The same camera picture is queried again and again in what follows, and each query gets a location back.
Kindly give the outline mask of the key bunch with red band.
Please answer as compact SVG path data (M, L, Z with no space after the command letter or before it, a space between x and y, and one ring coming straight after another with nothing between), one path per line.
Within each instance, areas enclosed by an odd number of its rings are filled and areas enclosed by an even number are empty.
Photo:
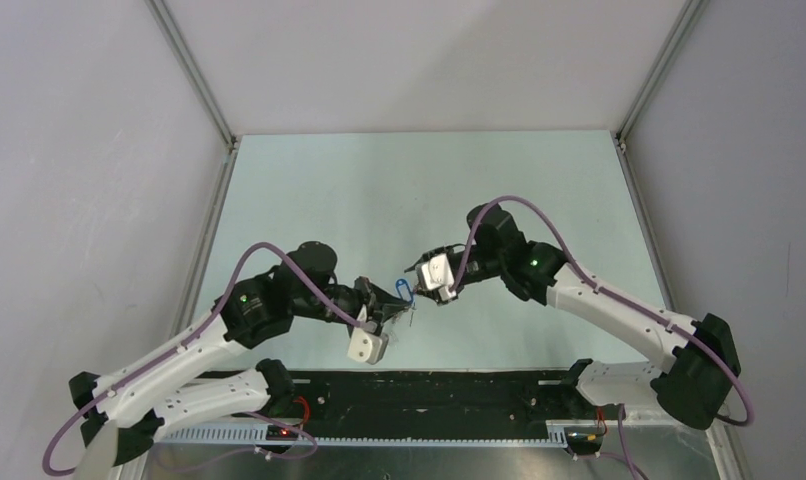
M406 303L407 307L402 313L397 314L385 324L384 333L387 335L390 345L398 343L400 341L399 334L412 327L416 311L415 293L411 283L406 278L401 277L395 281L394 287L396 296Z

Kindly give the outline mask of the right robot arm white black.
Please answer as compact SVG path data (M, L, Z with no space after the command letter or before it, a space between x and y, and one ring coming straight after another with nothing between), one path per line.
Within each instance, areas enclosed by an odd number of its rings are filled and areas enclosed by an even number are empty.
M707 314L696 320L620 291L580 266L562 238L555 244L527 239L499 200L473 208L467 223L465 244L435 248L410 266L416 294L445 305L466 286L498 278L516 298L573 314L644 357L614 367L582 364L577 379L559 392L568 415L583 418L609 404L650 404L693 429L735 422L721 412L731 392L744 392L724 319Z

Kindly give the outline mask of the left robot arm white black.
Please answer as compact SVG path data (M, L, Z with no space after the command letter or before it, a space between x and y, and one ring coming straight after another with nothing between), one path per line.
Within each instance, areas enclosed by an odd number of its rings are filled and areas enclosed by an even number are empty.
M115 424L113 463L123 465L155 443L199 423L233 414L283 416L298 405L294 382L281 361L254 367L216 382L193 385L201 374L267 340L289 332L297 318L347 327L349 358L375 364L384 355L386 323L411 304L366 277L338 283L337 255L328 245L305 242L285 253L259 242L240 258L268 250L280 262L246 279L235 269L214 306L200 319L138 361L111 374L81 372L69 389L75 422L85 445Z

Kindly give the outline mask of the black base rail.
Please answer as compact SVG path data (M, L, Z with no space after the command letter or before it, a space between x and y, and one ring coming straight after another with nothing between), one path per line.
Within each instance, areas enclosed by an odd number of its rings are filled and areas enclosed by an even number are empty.
M615 420L567 370L294 370L295 391L262 414L306 422L315 436L531 439L557 421Z

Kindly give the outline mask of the left aluminium frame post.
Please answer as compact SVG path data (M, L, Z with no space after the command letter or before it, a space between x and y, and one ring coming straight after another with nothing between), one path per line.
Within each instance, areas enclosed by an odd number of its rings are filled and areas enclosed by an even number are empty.
M168 48L172 51L180 69L186 76L192 90L200 102L204 113L214 126L218 137L228 152L233 152L237 142L236 134L229 126L216 96L205 78L182 29L169 4L164 0L145 0L156 25L162 32Z

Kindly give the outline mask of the aluminium frame post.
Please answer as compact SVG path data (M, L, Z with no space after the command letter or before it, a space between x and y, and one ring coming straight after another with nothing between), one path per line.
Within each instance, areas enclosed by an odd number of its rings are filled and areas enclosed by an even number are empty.
M233 152L237 142L236 134L229 126L216 96L205 78L182 29L169 4L164 0L145 0L156 25L162 32L168 48L172 51L180 69L186 76L192 90L200 102L204 113L214 126L218 137L228 152Z
M688 0L678 13L638 93L631 102L619 128L615 131L614 139L622 152L626 151L629 138L649 108L708 5L707 0Z

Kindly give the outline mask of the right aluminium frame post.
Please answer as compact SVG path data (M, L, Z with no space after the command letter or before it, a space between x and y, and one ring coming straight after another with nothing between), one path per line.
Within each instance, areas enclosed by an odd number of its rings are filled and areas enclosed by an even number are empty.
M707 0L688 0L678 13L638 93L631 102L619 128L615 131L614 139L622 152L626 151L629 138L649 108L708 5Z

